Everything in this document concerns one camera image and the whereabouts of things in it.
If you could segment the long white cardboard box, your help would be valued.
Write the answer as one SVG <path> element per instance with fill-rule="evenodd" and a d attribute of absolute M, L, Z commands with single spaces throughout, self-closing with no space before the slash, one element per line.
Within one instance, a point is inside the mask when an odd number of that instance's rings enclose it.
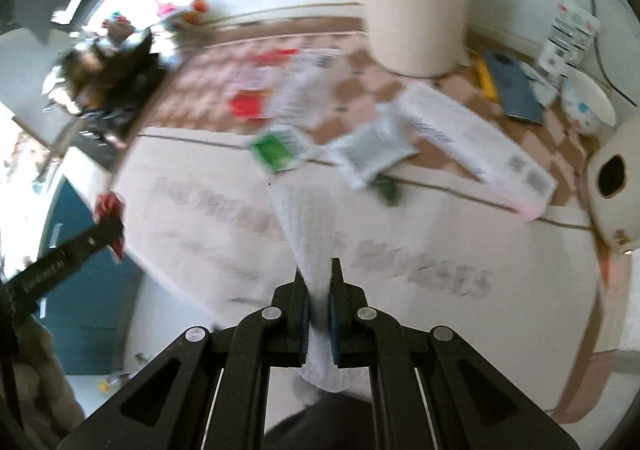
<path fill-rule="evenodd" d="M 528 221 L 544 215 L 558 183 L 518 144 L 473 110 L 426 83 L 397 97 L 402 118 Z"/>

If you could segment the white grey foil pouch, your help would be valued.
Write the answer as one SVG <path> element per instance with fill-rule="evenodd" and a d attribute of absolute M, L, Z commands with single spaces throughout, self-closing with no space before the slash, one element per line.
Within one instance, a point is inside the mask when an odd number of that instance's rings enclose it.
<path fill-rule="evenodd" d="M 393 115 L 358 125 L 326 144 L 326 158 L 355 190 L 368 187 L 378 175 L 417 153 Z"/>

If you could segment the green white medicine box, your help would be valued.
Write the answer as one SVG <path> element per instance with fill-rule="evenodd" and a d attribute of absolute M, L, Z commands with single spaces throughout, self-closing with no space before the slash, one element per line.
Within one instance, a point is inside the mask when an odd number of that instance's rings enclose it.
<path fill-rule="evenodd" d="M 248 149 L 268 174 L 276 175 L 304 165 L 314 152 L 314 143 L 295 126 L 273 124 L 260 131 Z"/>

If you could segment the blue kitchen cabinets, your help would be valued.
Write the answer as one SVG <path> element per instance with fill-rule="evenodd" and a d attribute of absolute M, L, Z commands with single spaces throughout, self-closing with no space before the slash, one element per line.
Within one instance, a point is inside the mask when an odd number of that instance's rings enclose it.
<path fill-rule="evenodd" d="M 142 277 L 132 259 L 119 263 L 111 251 L 102 250 L 46 296 L 38 321 L 51 333 L 66 374 L 122 370 Z"/>

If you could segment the checkered brown tablecloth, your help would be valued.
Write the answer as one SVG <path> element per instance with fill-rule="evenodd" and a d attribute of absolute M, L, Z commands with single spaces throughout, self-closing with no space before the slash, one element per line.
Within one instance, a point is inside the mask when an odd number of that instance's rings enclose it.
<path fill-rule="evenodd" d="M 262 123 L 231 94 L 255 57 L 322 48 L 336 55 L 316 152 L 271 176 L 250 153 Z M 408 85 L 371 55 L 357 18 L 252 22 L 180 34 L 184 60 L 157 91 L 115 178 L 128 250 L 167 290 L 230 326 L 268 302 L 299 263 L 341 259 L 375 307 L 418 329 L 445 323 L 549 412 L 573 424 L 597 408 L 613 369 L 630 264 L 599 239 L 585 191 L 597 143 L 553 106 L 543 125 L 508 120 L 460 67 L 437 87 L 509 136 L 555 180 L 533 221 L 428 140 L 393 167 L 386 207 L 355 190 L 326 144 L 375 122 Z"/>

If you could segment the small green wrapper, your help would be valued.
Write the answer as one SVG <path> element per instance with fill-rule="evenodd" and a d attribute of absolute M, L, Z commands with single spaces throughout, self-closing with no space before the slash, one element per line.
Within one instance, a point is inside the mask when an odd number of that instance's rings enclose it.
<path fill-rule="evenodd" d="M 374 187 L 386 207 L 397 207 L 401 200 L 401 189 L 392 177 L 378 175 Z"/>

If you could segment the black gas stove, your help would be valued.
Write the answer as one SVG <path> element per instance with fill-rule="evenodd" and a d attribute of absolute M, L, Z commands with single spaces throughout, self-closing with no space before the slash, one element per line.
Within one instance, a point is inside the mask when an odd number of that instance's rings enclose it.
<path fill-rule="evenodd" d="M 166 76 L 152 44 L 149 28 L 111 51 L 99 40 L 75 44 L 58 56 L 42 82 L 47 108 L 60 108 L 77 119 L 80 134 L 100 146 L 125 148 L 131 126 Z"/>

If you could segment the white appliance with hole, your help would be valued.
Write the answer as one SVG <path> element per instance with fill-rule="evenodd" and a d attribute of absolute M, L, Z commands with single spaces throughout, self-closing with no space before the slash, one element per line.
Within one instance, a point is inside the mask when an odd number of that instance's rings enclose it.
<path fill-rule="evenodd" d="M 587 189 L 594 225 L 620 253 L 639 248 L 639 117 L 625 121 L 590 159 Z"/>

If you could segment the blue smartphone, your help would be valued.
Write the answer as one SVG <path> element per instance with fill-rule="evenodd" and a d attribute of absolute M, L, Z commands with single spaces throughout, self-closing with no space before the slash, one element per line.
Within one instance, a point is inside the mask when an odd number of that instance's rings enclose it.
<path fill-rule="evenodd" d="M 483 57 L 497 88 L 503 113 L 512 120 L 543 125 L 542 107 L 518 59 L 499 52 L 485 52 Z"/>

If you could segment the white patterned bowl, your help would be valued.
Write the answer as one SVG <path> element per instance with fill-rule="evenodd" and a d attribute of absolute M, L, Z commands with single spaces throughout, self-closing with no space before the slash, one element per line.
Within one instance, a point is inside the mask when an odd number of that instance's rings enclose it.
<path fill-rule="evenodd" d="M 605 127 L 616 125 L 611 100 L 595 80 L 575 68 L 567 70 L 561 106 L 565 118 L 582 136 L 597 136 Z"/>

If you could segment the yellow flat object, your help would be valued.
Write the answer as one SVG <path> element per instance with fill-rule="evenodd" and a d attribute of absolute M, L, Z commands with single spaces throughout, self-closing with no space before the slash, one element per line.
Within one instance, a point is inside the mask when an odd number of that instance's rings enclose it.
<path fill-rule="evenodd" d="M 499 93 L 484 58 L 479 54 L 473 54 L 472 60 L 484 97 L 493 103 L 499 103 Z"/>

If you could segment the white paper card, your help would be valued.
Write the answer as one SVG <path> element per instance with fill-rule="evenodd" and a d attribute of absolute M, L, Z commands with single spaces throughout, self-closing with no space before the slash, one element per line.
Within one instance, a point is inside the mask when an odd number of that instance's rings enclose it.
<path fill-rule="evenodd" d="M 526 62 L 520 62 L 520 66 L 538 104 L 549 108 L 558 98 L 559 90 Z"/>

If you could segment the red tomatoes on counter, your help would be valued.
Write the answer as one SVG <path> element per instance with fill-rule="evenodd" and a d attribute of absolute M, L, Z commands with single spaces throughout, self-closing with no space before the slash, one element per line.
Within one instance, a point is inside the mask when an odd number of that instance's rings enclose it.
<path fill-rule="evenodd" d="M 164 28 L 181 30 L 198 26 L 208 11 L 209 5 L 205 0 L 193 0 L 186 6 L 163 3 L 158 7 L 157 17 Z"/>

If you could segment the red white snack bag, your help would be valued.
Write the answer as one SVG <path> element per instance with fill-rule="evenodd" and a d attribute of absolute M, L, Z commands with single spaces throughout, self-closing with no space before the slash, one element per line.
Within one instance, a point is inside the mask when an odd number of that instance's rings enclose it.
<path fill-rule="evenodd" d="M 319 129 L 343 63 L 336 48 L 294 48 L 254 55 L 235 71 L 228 104 L 236 118 Z"/>

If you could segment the large white cylindrical container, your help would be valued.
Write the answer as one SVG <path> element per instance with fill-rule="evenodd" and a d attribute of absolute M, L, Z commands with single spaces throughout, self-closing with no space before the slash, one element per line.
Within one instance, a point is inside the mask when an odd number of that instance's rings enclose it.
<path fill-rule="evenodd" d="M 374 58 L 402 76 L 431 79 L 457 68 L 469 0 L 359 0 Z"/>

